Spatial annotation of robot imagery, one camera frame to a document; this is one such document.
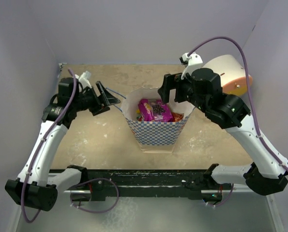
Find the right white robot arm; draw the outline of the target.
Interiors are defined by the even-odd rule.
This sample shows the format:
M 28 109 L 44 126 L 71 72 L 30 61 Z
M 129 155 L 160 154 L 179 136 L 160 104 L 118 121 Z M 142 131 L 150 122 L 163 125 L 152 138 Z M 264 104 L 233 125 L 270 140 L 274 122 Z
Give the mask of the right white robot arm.
M 235 138 L 253 161 L 245 166 L 213 164 L 204 177 L 207 188 L 241 184 L 262 196 L 285 189 L 288 159 L 264 134 L 257 134 L 250 109 L 240 97 L 223 92 L 218 74 L 208 68 L 197 69 L 185 78 L 180 73 L 166 74 L 158 89 L 164 103 L 169 102 L 171 90 L 175 90 L 175 102 L 189 102 L 203 112 L 207 119 Z

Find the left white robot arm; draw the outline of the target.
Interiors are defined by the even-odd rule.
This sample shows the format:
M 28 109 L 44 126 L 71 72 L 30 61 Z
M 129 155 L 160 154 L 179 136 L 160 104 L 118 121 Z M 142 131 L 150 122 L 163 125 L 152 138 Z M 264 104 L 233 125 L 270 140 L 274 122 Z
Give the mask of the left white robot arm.
M 16 180 L 7 180 L 5 185 L 6 192 L 22 208 L 49 211 L 58 193 L 71 187 L 87 187 L 88 170 L 84 167 L 70 165 L 53 179 L 48 177 L 57 149 L 77 113 L 89 110 L 96 116 L 120 103 L 101 82 L 96 82 L 96 86 L 99 94 L 76 78 L 60 80 L 57 94 L 44 109 L 41 129 L 27 163 Z

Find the magenta snack packet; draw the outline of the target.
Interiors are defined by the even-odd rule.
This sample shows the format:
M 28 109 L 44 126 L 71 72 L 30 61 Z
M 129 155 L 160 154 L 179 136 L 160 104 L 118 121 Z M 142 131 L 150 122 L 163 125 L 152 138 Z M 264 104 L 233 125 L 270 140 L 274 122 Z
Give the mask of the magenta snack packet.
M 169 106 L 161 99 L 141 99 L 138 103 L 141 121 L 171 122 L 173 116 Z

